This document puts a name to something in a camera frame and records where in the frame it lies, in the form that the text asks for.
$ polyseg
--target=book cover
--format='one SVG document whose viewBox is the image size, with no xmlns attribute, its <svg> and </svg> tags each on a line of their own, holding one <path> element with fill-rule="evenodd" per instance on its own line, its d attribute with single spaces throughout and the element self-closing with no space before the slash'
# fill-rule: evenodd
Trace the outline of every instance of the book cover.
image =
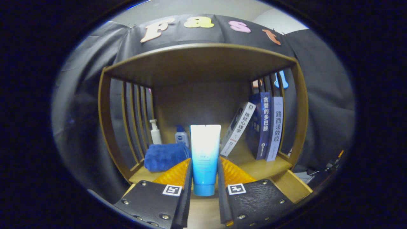
<svg viewBox="0 0 407 229">
<path fill-rule="evenodd" d="M 247 144 L 256 160 L 265 159 L 270 133 L 271 97 L 269 92 L 260 92 L 250 96 L 249 101 L 256 105 L 246 134 Z"/>
<path fill-rule="evenodd" d="M 256 105 L 250 102 L 245 102 L 240 105 L 222 139 L 221 155 L 228 156 L 230 154 L 236 142 L 242 136 L 246 126 L 248 126 L 255 109 Z"/>
<path fill-rule="evenodd" d="M 282 119 L 283 119 L 283 104 L 282 97 L 271 98 L 272 117 L 272 132 L 269 138 L 269 149 L 266 154 L 266 161 L 274 161 L 276 159 L 278 148 L 281 142 L 282 134 Z"/>
</svg>

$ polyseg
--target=blue tube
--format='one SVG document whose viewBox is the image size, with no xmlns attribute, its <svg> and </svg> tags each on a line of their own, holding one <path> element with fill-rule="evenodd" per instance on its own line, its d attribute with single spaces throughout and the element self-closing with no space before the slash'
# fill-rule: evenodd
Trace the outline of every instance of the blue tube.
<svg viewBox="0 0 407 229">
<path fill-rule="evenodd" d="M 215 194 L 221 126 L 191 125 L 190 132 L 194 194 L 212 196 Z"/>
</svg>

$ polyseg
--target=folded towel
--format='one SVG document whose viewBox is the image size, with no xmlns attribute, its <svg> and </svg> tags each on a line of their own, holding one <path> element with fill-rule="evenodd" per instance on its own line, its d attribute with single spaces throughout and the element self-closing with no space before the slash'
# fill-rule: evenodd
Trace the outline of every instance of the folded towel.
<svg viewBox="0 0 407 229">
<path fill-rule="evenodd" d="M 150 172 L 167 171 L 191 157 L 191 151 L 183 143 L 150 145 L 144 158 L 144 166 Z"/>
</svg>

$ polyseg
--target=white book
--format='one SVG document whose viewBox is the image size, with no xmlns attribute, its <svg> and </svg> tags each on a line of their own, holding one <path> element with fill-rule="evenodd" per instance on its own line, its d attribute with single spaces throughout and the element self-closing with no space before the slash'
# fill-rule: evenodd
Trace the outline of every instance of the white book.
<svg viewBox="0 0 407 229">
<path fill-rule="evenodd" d="M 222 139 L 221 155 L 228 156 L 230 154 L 240 136 L 242 136 L 243 131 L 247 127 L 255 108 L 256 105 L 250 102 L 245 102 L 240 105 L 231 124 L 229 125 L 228 130 L 226 131 L 225 136 Z"/>
<path fill-rule="evenodd" d="M 283 119 L 283 104 L 282 97 L 271 97 L 273 111 L 273 132 L 270 133 L 269 150 L 266 154 L 266 161 L 274 161 L 276 159 L 278 148 L 280 147 L 282 134 L 282 119 Z"/>
</svg>

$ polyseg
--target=letter a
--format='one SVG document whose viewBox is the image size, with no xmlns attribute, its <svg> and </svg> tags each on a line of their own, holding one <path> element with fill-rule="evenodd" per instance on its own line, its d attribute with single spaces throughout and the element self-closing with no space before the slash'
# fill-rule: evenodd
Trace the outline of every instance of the letter a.
<svg viewBox="0 0 407 229">
<path fill-rule="evenodd" d="M 191 17 L 187 19 L 184 26 L 187 28 L 212 28 L 214 24 L 212 24 L 211 19 L 208 17 Z"/>
</svg>

